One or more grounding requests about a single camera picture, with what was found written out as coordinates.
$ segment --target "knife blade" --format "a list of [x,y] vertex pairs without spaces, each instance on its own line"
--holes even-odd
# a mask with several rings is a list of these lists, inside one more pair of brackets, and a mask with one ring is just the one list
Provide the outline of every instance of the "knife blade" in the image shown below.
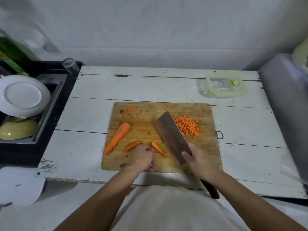
[[[190,155],[192,155],[192,152],[170,113],[168,111],[165,112],[155,121],[155,125],[166,146],[175,155],[179,164],[182,165],[186,163],[186,160],[182,156],[182,151],[185,151]],[[210,183],[204,180],[200,181],[208,190],[212,198],[219,199],[217,190]]]

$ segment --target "hand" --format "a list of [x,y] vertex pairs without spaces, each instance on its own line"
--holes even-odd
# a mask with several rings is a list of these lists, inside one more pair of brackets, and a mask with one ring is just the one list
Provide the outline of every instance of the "hand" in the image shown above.
[[192,143],[188,143],[188,146],[193,156],[185,151],[182,152],[182,156],[190,166],[192,172],[198,178],[212,184],[221,170],[211,160],[206,150],[202,150]]
[[145,170],[153,172],[157,169],[157,161],[154,158],[153,149],[148,145],[139,144],[131,154],[128,166],[135,167],[139,173]]

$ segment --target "left hand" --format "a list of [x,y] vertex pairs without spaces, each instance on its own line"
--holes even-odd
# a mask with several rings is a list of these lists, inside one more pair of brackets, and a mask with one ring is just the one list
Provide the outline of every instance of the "left hand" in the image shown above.
[[153,149],[148,145],[138,145],[131,154],[128,166],[135,167],[139,173],[145,170],[154,172],[157,169],[157,161],[154,158]]

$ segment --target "knife handle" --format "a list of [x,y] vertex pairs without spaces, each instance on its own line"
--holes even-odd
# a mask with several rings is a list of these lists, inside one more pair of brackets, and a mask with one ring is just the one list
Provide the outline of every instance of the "knife handle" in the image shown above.
[[216,190],[216,188],[214,188],[210,183],[208,183],[206,181],[203,181],[201,179],[200,179],[200,181],[205,186],[205,188],[208,190],[208,192],[210,193],[212,198],[219,199],[219,194],[218,194],[218,191]]

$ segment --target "hinge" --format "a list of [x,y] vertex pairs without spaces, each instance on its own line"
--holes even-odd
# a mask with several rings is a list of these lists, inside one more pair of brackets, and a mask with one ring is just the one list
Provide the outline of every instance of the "hinge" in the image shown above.
[[127,77],[128,74],[115,74],[115,77]]

